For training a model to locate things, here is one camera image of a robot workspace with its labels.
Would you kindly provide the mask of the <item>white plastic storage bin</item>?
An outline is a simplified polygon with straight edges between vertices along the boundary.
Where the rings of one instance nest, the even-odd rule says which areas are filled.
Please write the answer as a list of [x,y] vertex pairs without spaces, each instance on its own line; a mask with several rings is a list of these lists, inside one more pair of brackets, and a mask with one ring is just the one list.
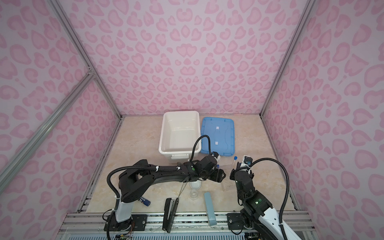
[[187,161],[196,155],[202,144],[194,144],[201,136],[200,114],[197,111],[167,112],[163,115],[159,152],[170,163]]

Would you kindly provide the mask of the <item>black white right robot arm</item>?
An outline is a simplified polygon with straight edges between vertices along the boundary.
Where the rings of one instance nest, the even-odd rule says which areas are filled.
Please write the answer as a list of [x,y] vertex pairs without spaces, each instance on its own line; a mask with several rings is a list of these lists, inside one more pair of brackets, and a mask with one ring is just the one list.
[[239,213],[227,214],[229,230],[240,235],[244,230],[255,230],[248,237],[261,240],[299,240],[300,236],[282,219],[281,213],[253,184],[250,171],[232,170],[230,179],[235,181]]

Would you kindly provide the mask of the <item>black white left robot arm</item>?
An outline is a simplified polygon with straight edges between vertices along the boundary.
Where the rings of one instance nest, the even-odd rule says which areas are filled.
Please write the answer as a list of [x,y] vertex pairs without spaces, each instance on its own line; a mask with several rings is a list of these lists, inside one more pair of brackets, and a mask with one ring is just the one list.
[[132,166],[112,170],[106,181],[115,194],[116,203],[106,219],[104,231],[131,230],[134,224],[133,205],[153,185],[206,180],[220,183],[225,177],[224,170],[217,168],[217,159],[211,155],[175,166],[152,165],[147,160],[140,160]]

